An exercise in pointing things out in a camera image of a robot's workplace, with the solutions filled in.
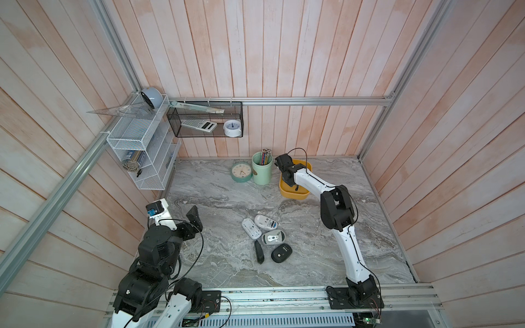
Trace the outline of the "white calculator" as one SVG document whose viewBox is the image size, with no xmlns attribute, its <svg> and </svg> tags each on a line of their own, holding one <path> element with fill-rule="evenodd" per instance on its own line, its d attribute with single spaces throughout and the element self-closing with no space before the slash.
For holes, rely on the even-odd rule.
<svg viewBox="0 0 525 328">
<path fill-rule="evenodd" d="M 217 127 L 217 123 L 209 120 L 181 120 L 181 126 L 204 133 L 212 133 Z"/>
</svg>

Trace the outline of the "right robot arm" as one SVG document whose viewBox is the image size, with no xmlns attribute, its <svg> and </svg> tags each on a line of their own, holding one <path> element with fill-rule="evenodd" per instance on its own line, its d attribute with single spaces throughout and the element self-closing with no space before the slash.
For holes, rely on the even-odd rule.
<svg viewBox="0 0 525 328">
<path fill-rule="evenodd" d="M 320 217 L 324 226 L 331 230 L 343 256 L 348 289 L 331 298 L 342 308 L 384 307 L 381 286 L 375 274 L 369 270 L 360 251 L 355 234 L 358 209 L 344 185 L 334 185 L 314 175 L 305 165 L 295 164 L 288 154 L 276 157 L 275 164 L 281 171 L 282 181 L 290 187 L 303 187 L 320 201 Z"/>
</svg>

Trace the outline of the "grey white mouse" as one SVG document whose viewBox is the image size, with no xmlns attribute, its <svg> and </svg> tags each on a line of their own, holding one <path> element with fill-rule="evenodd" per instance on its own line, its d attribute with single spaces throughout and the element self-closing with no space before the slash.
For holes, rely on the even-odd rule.
<svg viewBox="0 0 525 328">
<path fill-rule="evenodd" d="M 265 245 L 280 245 L 285 242 L 286 234 L 282 230 L 275 229 L 262 235 L 262 240 Z"/>
</svg>

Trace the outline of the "white tape roll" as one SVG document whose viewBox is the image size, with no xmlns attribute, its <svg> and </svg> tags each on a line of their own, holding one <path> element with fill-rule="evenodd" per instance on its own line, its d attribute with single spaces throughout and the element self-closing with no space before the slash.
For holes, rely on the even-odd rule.
<svg viewBox="0 0 525 328">
<path fill-rule="evenodd" d="M 242 136 L 242 123 L 239 120 L 228 120 L 223 125 L 224 134 L 227 137 Z"/>
</svg>

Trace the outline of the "yellow storage box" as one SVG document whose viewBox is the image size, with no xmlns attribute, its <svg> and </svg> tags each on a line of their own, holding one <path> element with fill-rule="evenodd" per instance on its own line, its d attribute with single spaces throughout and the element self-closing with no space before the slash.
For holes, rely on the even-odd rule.
<svg viewBox="0 0 525 328">
<path fill-rule="evenodd" d="M 310 163 L 306 162 L 306 161 L 293 159 L 293 162 L 294 162 L 294 164 L 298 164 L 298 163 L 304 164 L 309 170 L 312 170 L 312 168 L 313 168 L 312 165 Z M 279 187 L 280 187 L 281 195 L 283 197 L 285 197 L 285 198 L 288 198 L 288 199 L 304 200 L 310 194 L 310 192 L 306 188 L 301 187 L 299 185 L 295 185 L 293 187 L 288 186 L 282 180 L 282 175 L 280 175 Z"/>
</svg>

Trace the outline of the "binder clips jar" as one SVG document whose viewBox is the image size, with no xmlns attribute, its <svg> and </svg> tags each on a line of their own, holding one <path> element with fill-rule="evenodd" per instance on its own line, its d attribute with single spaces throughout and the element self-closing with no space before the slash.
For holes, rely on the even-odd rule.
<svg viewBox="0 0 525 328">
<path fill-rule="evenodd" d="M 127 150 L 123 157 L 123 168 L 128 172 L 138 172 L 144 162 L 144 151 L 142 150 Z"/>
</svg>

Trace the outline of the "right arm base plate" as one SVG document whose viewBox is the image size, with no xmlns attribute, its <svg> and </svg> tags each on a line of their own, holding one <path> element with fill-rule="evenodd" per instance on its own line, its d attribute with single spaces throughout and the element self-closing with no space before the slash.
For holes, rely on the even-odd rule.
<svg viewBox="0 0 525 328">
<path fill-rule="evenodd" d="M 382 310 L 384 301 L 378 290 L 365 300 L 351 300 L 348 288 L 335 288 L 327 286 L 325 292 L 328 295 L 329 306 L 332 310 L 354 310 L 371 309 Z"/>
</svg>

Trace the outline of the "black mouse bottom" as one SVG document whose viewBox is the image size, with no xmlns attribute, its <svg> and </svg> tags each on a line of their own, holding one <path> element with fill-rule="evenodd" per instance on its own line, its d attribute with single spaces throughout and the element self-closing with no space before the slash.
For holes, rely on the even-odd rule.
<svg viewBox="0 0 525 328">
<path fill-rule="evenodd" d="M 293 250 L 290 245 L 283 243 L 279 246 L 277 246 L 271 254 L 272 261 L 275 263 L 283 263 L 286 261 L 291 254 L 293 253 Z"/>
</svg>

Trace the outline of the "green pen cup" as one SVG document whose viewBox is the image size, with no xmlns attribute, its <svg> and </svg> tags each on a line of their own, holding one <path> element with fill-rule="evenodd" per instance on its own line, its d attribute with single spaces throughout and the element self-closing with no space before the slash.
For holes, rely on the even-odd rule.
<svg viewBox="0 0 525 328">
<path fill-rule="evenodd" d="M 252 156 L 252 171 L 253 171 L 253 181 L 257 185 L 267 185 L 272 179 L 272 165 L 273 157 L 271 162 L 267 165 L 260 165 L 261 151 L 255 153 Z"/>
</svg>

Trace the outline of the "pens in cup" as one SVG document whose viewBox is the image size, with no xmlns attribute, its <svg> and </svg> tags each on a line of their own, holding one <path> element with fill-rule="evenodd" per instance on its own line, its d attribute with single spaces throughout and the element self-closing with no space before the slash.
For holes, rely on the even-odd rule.
<svg viewBox="0 0 525 328">
<path fill-rule="evenodd" d="M 267 165 L 272 161 L 271 158 L 272 158 L 272 151 L 268 148 L 265 148 L 261 151 L 261 157 L 260 157 L 259 164 L 262 166 Z"/>
</svg>

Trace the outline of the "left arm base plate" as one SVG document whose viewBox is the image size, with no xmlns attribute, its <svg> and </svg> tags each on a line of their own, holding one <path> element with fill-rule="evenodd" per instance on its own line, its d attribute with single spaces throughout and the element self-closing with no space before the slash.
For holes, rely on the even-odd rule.
<svg viewBox="0 0 525 328">
<path fill-rule="evenodd" d="M 213 314 L 220 311 L 221 291 L 197 291 L 190 299 L 190 313 Z"/>
</svg>

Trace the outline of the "green round clock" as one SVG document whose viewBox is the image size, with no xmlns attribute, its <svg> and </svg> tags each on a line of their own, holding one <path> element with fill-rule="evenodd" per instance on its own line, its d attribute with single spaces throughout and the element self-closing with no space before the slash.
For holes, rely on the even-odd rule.
<svg viewBox="0 0 525 328">
<path fill-rule="evenodd" d="M 231 168 L 231 177 L 236 183 L 246 183 L 252 179 L 252 176 L 252 167 L 248 163 L 235 163 Z"/>
</svg>

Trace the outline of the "clear triangle ruler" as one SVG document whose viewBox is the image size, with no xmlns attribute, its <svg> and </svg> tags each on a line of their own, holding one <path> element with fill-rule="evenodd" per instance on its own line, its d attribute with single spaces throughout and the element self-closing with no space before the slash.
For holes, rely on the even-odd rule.
<svg viewBox="0 0 525 328">
<path fill-rule="evenodd" d="M 101 116 L 115 116 L 150 120 L 154 117 L 156 111 L 152 109 L 149 105 L 147 105 L 145 102 L 137 102 L 128 105 L 111 107 L 107 109 L 97 109 L 88 113 L 93 113 Z"/>
</svg>

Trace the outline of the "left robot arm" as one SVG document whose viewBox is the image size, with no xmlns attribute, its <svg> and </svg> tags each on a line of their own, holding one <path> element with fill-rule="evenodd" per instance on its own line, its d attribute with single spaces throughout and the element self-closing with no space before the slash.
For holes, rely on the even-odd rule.
<svg viewBox="0 0 525 328">
<path fill-rule="evenodd" d="M 147 205 L 146 212 L 154 225 L 147 229 L 138 257 L 118 286 L 112 327 L 145 327 L 171 286 L 173 292 L 156 327 L 177 327 L 202 301 L 202 284 L 183 276 L 170 282 L 183 242 L 202 234 L 198 207 L 191 207 L 186 221 L 173 218 L 164 199 Z"/>
</svg>

